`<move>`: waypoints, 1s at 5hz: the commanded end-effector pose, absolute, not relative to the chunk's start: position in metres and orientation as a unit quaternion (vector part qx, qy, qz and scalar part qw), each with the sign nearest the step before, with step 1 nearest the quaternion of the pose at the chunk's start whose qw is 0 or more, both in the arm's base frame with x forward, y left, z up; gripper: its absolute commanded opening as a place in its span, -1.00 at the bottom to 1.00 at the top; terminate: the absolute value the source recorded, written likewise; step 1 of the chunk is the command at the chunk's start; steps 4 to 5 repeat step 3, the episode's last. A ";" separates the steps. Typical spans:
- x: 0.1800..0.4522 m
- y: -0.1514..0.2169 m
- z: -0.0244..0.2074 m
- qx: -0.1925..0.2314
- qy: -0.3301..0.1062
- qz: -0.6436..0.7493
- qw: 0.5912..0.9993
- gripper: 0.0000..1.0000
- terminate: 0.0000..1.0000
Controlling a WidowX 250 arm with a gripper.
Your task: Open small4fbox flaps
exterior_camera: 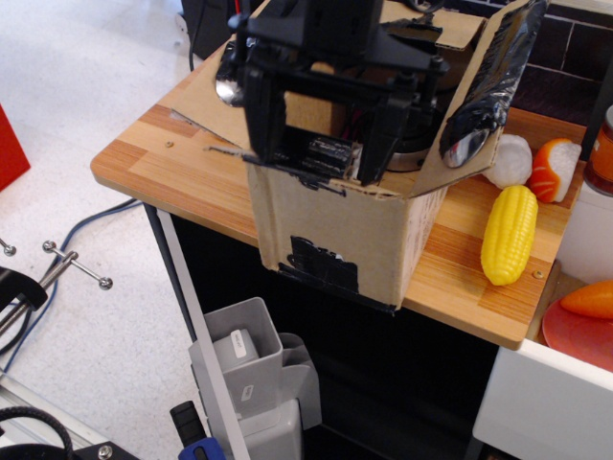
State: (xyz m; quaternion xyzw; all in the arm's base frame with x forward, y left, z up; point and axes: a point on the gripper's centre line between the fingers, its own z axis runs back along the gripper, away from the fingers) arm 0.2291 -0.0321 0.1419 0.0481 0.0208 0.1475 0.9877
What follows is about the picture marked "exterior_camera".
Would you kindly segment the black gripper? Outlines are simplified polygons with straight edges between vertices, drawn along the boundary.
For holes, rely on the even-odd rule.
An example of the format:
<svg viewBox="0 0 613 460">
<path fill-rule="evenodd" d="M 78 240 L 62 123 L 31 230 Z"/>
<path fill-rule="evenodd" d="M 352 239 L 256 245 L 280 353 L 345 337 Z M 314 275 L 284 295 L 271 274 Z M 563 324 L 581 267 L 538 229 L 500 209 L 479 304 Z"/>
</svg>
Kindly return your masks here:
<svg viewBox="0 0 613 460">
<path fill-rule="evenodd" d="M 248 66 L 256 48 L 270 46 L 280 53 L 272 69 L 280 72 L 290 90 L 318 99 L 367 100 L 374 94 L 405 91 L 411 97 L 391 95 L 378 102 L 360 159 L 357 179 L 362 186 L 378 182 L 386 172 L 406 129 L 411 107 L 430 113 L 436 105 L 436 86 L 448 70 L 444 60 L 388 34 L 378 23 L 380 1 L 285 1 L 276 10 L 256 17 L 238 13 L 228 21 L 236 35 L 232 63 L 244 94 L 244 112 L 253 152 L 272 163 L 286 122 L 284 92 L 277 76 Z M 393 70 L 399 78 L 423 79 L 415 87 L 400 83 L 376 85 L 310 70 L 315 62 L 338 69 L 375 67 Z"/>
</svg>

